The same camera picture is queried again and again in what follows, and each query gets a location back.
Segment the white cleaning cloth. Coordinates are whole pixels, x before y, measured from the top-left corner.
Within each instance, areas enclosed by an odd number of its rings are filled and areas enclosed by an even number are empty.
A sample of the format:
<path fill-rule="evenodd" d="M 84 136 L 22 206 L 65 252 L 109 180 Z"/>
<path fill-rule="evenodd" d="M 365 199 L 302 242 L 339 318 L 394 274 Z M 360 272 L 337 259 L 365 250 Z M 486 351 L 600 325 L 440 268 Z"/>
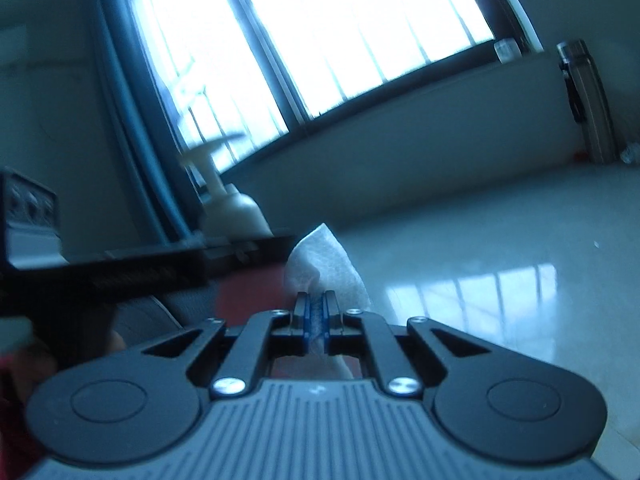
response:
<path fill-rule="evenodd" d="M 315 228 L 295 246 L 285 266 L 284 286 L 291 298 L 304 292 L 310 300 L 309 352 L 306 356 L 277 359 L 273 375 L 301 380 L 359 377 L 360 365 L 356 359 L 330 356 L 326 352 L 322 295 L 335 292 L 337 305 L 342 309 L 369 310 L 371 299 L 345 248 L 326 224 Z"/>

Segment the pink pump bottle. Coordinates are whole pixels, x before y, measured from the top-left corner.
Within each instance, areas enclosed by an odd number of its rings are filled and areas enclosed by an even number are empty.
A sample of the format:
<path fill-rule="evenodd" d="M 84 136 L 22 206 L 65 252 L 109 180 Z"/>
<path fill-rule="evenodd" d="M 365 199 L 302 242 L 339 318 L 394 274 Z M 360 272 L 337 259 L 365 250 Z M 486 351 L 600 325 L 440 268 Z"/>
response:
<path fill-rule="evenodd" d="M 244 133 L 235 131 L 187 148 L 179 155 L 180 166 L 194 170 L 205 184 L 202 237 L 225 240 L 234 250 L 229 269 L 217 280 L 215 300 L 215 313 L 232 326 L 245 323 L 259 311 L 285 304 L 282 281 L 288 245 L 274 236 L 254 198 L 224 183 L 214 161 L 216 152 L 245 138 Z"/>

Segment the blue curtain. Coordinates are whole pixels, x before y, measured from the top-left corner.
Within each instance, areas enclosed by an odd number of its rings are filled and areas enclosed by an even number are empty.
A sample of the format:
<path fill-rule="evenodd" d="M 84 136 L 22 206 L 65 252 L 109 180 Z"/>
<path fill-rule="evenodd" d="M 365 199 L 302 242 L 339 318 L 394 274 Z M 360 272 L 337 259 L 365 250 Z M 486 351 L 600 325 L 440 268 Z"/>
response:
<path fill-rule="evenodd" d="M 146 244 L 185 240 L 198 228 L 201 202 L 180 167 L 167 114 L 130 0 L 81 0 L 111 147 L 132 218 Z"/>

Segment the grey power strip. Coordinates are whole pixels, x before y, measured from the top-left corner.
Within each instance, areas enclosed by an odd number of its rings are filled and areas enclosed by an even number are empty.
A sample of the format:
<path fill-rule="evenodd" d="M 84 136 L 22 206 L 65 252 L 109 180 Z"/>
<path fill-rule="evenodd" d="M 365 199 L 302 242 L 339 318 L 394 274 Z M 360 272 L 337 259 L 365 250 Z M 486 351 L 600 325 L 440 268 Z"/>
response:
<path fill-rule="evenodd" d="M 1 269 L 39 269 L 66 263 L 55 192 L 2 167 Z"/>

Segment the small clear cup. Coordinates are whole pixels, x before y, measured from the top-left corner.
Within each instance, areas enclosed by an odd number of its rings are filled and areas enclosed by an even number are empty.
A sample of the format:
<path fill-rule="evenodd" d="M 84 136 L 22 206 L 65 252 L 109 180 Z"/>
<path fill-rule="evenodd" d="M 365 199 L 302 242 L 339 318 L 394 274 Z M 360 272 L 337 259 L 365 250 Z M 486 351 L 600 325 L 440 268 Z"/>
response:
<path fill-rule="evenodd" d="M 522 57 L 518 42 L 514 38 L 506 38 L 496 41 L 494 49 L 501 64 L 511 63 Z"/>

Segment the steel thermos flask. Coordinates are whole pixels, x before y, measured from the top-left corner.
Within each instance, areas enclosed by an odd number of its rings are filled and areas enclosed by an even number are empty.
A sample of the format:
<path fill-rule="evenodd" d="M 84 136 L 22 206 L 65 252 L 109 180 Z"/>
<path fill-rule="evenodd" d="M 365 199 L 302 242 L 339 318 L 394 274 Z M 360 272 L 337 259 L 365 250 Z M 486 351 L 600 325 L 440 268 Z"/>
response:
<path fill-rule="evenodd" d="M 556 45 L 570 111 L 582 127 L 590 162 L 608 165 L 617 160 L 617 142 L 608 99 L 596 62 L 584 40 Z"/>

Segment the window frame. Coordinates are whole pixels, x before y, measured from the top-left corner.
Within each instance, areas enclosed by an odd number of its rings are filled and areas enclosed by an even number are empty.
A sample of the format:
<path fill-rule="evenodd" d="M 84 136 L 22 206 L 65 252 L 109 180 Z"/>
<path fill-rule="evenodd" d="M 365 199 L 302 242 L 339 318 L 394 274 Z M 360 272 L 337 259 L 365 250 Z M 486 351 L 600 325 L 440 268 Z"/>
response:
<path fill-rule="evenodd" d="M 510 0 L 130 1 L 178 155 L 246 135 L 221 170 L 534 46 Z"/>

